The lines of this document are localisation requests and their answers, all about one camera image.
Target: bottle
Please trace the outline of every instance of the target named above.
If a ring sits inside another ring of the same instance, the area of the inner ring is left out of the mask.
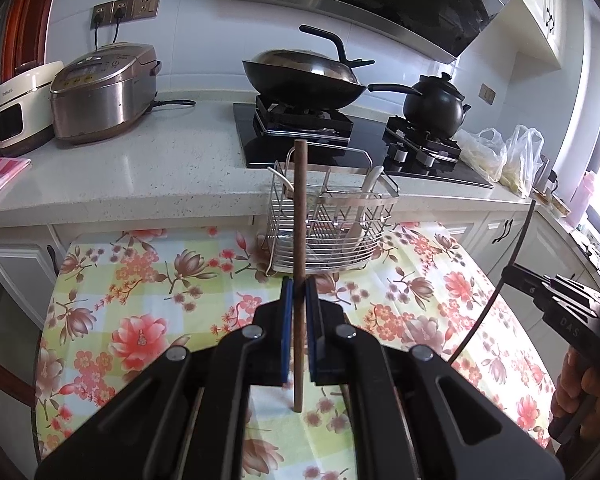
[[[580,184],[578,184],[576,192],[573,194],[573,198],[569,204],[571,213],[565,218],[565,221],[570,226],[576,227],[580,223],[580,220],[582,220],[584,213],[586,213],[595,190],[595,179],[596,174],[593,171],[587,171],[582,177]]]

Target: power cord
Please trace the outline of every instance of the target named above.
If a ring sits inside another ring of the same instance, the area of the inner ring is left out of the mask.
[[[118,39],[118,31],[120,30],[120,21],[125,17],[125,10],[122,7],[118,7],[116,12],[113,13],[113,17],[116,19],[116,33],[113,35],[113,41],[115,43]]]
[[[155,107],[165,105],[195,106],[196,102],[192,101],[191,99],[170,99],[168,101],[151,101],[151,104],[149,105],[149,108],[146,112],[149,113]]]
[[[518,241],[516,242],[516,246],[513,249],[513,254],[511,255],[511,257],[509,259],[509,265],[513,265],[516,262],[518,253],[520,252],[520,249],[522,248],[522,242],[525,240],[526,231],[529,229],[529,224],[531,224],[531,217],[534,214],[535,208],[536,208],[536,201],[532,200],[531,206],[529,206],[529,210],[526,212],[525,223],[522,226],[522,229],[520,229],[520,235],[518,236]],[[471,327],[471,330],[469,330],[467,335],[464,336],[464,339],[462,339],[462,342],[458,345],[458,348],[456,348],[456,351],[453,352],[451,357],[448,359],[448,361],[447,361],[448,364],[453,364],[453,362],[456,359],[458,359],[458,356],[462,353],[462,350],[464,350],[464,348],[467,346],[469,341],[471,341],[471,338],[475,335],[475,333],[478,332],[480,325],[484,321],[484,318],[487,317],[487,314],[489,313],[491,307],[493,306],[493,303],[495,303],[496,298],[500,295],[500,291],[502,290],[502,287],[504,285],[505,285],[504,280],[501,277],[500,281],[496,285],[495,290],[493,291],[493,294],[489,298],[489,301],[487,301],[487,304],[484,306],[484,309],[480,313],[480,316],[478,316],[478,319],[475,320],[474,325]]]
[[[97,13],[93,17],[93,25],[95,26],[94,31],[93,31],[93,41],[96,44],[96,50],[98,49],[98,27],[103,22],[103,20],[104,20],[104,17],[101,13]]]

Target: screw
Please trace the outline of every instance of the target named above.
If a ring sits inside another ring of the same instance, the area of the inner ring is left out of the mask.
[[[351,339],[356,336],[356,329],[350,324],[343,323],[336,327],[336,334],[343,339]]]
[[[257,339],[264,333],[264,330],[258,325],[247,325],[242,329],[242,335],[247,339]]]
[[[172,346],[167,350],[167,359],[169,361],[182,361],[187,356],[187,349],[184,346]]]
[[[411,355],[418,361],[431,361],[433,359],[433,350],[428,346],[416,345],[411,348]]]

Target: table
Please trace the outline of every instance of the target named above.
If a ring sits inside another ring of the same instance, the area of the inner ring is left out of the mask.
[[[154,229],[85,235],[69,248],[38,356],[36,422],[48,455],[170,345],[215,345],[279,297],[255,228]],[[365,269],[317,276],[322,298],[394,348],[427,344],[448,358],[493,285],[436,222],[387,229]],[[454,367],[538,443],[548,443],[554,385],[518,320],[498,298]],[[351,480],[353,439],[340,388],[293,377],[251,389],[247,477]]]

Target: wooden chopstick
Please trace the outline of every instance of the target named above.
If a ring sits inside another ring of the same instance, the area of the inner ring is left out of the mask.
[[[294,411],[302,412],[306,279],[306,140],[294,143]]]

